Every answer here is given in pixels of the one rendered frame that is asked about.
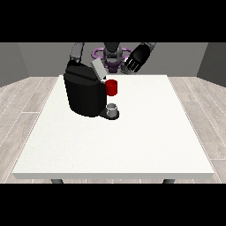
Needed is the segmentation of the pale grey machine lid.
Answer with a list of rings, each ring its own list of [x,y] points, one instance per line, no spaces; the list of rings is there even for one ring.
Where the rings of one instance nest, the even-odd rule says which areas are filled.
[[[107,76],[107,71],[105,70],[100,58],[96,58],[91,62],[91,66],[96,73],[98,80],[103,80]]]

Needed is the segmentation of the black coffee machine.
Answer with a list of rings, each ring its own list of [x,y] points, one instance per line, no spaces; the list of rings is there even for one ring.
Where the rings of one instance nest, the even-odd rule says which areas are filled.
[[[67,67],[64,84],[71,110],[84,117],[100,116],[108,120],[118,119],[118,110],[115,117],[107,116],[108,95],[106,95],[105,81],[98,80],[94,69],[86,65]]]

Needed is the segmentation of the red pod holder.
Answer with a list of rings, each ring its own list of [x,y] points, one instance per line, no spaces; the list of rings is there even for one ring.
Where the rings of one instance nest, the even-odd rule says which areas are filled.
[[[105,81],[106,95],[114,96],[117,94],[117,81],[114,79],[108,79]]]

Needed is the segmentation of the small grey cup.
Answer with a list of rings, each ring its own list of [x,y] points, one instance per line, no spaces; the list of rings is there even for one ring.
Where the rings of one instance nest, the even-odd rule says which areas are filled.
[[[109,103],[106,106],[106,110],[108,117],[115,117],[117,115],[117,105],[115,103]]]

